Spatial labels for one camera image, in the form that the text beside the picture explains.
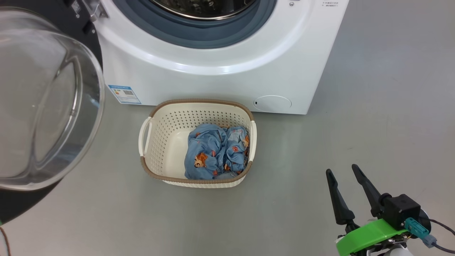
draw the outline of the metal hinge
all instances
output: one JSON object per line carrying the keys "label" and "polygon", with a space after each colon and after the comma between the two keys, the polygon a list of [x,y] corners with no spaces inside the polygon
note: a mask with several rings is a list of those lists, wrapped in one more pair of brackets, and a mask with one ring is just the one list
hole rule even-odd
{"label": "metal hinge", "polygon": [[82,0],[82,2],[87,8],[92,22],[98,20],[99,18],[109,18],[101,0]]}

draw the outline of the blue clothing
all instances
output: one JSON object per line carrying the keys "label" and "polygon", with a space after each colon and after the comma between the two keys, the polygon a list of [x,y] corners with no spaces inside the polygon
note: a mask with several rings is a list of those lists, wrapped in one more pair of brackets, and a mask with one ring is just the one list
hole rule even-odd
{"label": "blue clothing", "polygon": [[245,169],[248,145],[243,127],[221,128],[198,125],[188,136],[185,177],[188,179],[232,179]]}

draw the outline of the white handle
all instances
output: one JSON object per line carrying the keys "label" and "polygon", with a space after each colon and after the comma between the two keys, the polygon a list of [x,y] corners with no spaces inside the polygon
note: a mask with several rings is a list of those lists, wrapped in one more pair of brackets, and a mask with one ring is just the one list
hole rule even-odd
{"label": "white handle", "polygon": [[256,123],[251,121],[251,145],[250,145],[250,159],[249,161],[254,160],[254,155],[256,153],[256,144],[258,143],[258,129],[256,128]]}
{"label": "white handle", "polygon": [[[152,123],[150,122],[151,117],[148,117],[145,119],[144,123],[142,124],[141,130],[139,132],[139,154],[141,156],[144,156],[145,153],[147,153],[147,148],[148,148],[148,137],[150,136],[150,133],[152,132]],[[148,135],[147,135],[147,141],[145,143],[145,149],[143,147],[144,143],[144,132],[147,126],[150,125],[150,128],[148,129]]]}

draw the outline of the white plastic basket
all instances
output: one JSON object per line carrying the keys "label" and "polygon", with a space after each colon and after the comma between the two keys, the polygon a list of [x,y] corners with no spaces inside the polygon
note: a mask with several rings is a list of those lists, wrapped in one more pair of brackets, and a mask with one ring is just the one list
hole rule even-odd
{"label": "white plastic basket", "polygon": [[[201,123],[212,123],[220,127],[241,125],[248,130],[248,164],[239,176],[221,180],[193,180],[185,177],[183,162],[188,150],[188,135]],[[253,114],[245,106],[218,100],[171,100],[158,105],[144,121],[139,133],[139,154],[144,170],[166,183],[191,188],[230,188],[240,184],[250,170],[256,143],[256,123]]]}

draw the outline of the floor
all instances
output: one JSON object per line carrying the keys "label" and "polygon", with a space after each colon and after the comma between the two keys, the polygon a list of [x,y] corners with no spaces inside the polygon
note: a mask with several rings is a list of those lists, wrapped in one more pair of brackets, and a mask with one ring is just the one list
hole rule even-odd
{"label": "floor", "polygon": [[[14,256],[337,255],[325,170],[355,221],[369,204],[350,170],[455,227],[455,1],[351,0],[306,116],[257,113],[258,150],[233,189],[152,179],[137,152],[152,107],[108,93],[86,157],[5,225]],[[438,242],[455,249],[442,228]],[[446,255],[412,241],[415,256]]]}

